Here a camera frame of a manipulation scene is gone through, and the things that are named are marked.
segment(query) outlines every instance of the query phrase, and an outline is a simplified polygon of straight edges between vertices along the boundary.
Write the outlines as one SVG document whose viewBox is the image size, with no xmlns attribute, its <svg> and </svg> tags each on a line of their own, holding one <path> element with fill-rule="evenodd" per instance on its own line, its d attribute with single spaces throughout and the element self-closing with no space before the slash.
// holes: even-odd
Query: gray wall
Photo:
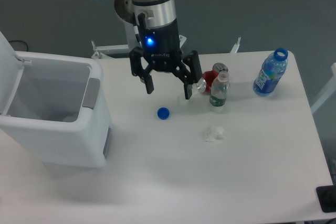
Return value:
<svg viewBox="0 0 336 224">
<path fill-rule="evenodd" d="M 97 46 L 125 44 L 114 0 L 0 0 L 0 31 L 30 50 L 90 57 Z M 336 62 L 336 0 L 175 0 L 185 50 L 229 52 L 283 46 L 298 62 L 309 101 L 331 78 Z M 327 157 L 336 158 L 336 95 L 315 114 Z"/>
</svg>

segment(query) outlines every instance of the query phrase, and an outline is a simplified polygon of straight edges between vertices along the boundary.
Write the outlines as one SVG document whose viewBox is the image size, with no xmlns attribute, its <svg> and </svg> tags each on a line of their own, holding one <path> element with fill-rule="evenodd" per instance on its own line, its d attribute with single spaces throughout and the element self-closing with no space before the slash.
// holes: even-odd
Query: white table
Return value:
<svg viewBox="0 0 336 224">
<path fill-rule="evenodd" d="M 271 223 L 336 217 L 315 188 L 331 185 L 292 53 L 274 94 L 252 90 L 270 52 L 200 56 L 229 68 L 223 112 L 197 90 L 184 101 L 172 74 L 152 72 L 147 95 L 128 59 L 102 59 L 114 123 L 107 166 L 43 164 L 0 132 L 0 223 Z M 166 121 L 159 107 L 170 109 Z M 225 139 L 204 142 L 211 125 Z"/>
</svg>

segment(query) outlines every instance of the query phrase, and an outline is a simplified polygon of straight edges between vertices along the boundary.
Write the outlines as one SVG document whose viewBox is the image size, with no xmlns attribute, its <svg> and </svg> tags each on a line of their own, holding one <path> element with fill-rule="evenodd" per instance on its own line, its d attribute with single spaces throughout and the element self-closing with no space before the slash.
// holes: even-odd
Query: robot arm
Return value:
<svg viewBox="0 0 336 224">
<path fill-rule="evenodd" d="M 132 74 L 140 77 L 150 94 L 154 90 L 151 71 L 171 72 L 184 83 L 185 98 L 189 99 L 202 70 L 197 51 L 183 55 L 180 50 L 174 0 L 132 0 L 132 7 L 141 45 L 130 51 Z M 141 57 L 148 63 L 146 68 Z"/>
</svg>

